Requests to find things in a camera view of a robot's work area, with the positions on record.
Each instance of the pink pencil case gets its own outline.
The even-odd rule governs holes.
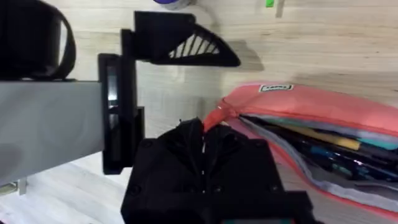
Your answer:
[[[264,138],[275,161],[293,168],[309,186],[340,202],[398,220],[398,183],[351,181],[334,175],[328,179],[327,171],[315,170],[285,139],[241,115],[398,145],[397,108],[310,86],[250,83],[224,97],[204,124],[209,130],[225,121],[250,138]]]

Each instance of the light wood table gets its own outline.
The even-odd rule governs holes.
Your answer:
[[[96,80],[96,55],[119,52],[120,28],[133,29],[134,10],[162,8],[151,0],[47,0],[72,23],[78,62],[71,77]],[[398,1],[286,0],[281,19],[265,0],[198,0],[182,12],[222,36],[240,68],[195,68],[138,63],[139,104],[147,136],[179,119],[203,118],[240,83],[254,80],[306,84],[398,106]],[[287,189],[305,189],[280,167]],[[0,198],[0,220],[10,223],[122,223],[119,208],[129,176],[105,177],[99,154],[29,178],[25,196]],[[309,191],[325,223],[393,221]]]

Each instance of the purple object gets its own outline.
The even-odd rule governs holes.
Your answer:
[[[178,0],[154,0],[155,2],[159,3],[159,4],[170,4],[173,2],[177,2]]]
[[[192,0],[154,0],[169,10],[177,10],[187,7],[192,3]]]

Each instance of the black plastic bracket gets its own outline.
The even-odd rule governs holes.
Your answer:
[[[135,12],[135,23],[135,32],[121,30],[121,55],[98,55],[105,174],[120,174],[123,168],[132,167],[145,136],[144,108],[137,105],[137,60],[159,65],[240,65],[228,45],[195,24],[191,14]]]

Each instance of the slotted vent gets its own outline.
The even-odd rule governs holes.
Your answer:
[[[202,35],[193,34],[185,42],[180,44],[175,50],[169,53],[170,58],[182,58],[188,56],[196,56],[202,54],[217,55],[220,53],[217,45],[211,41],[206,40]]]

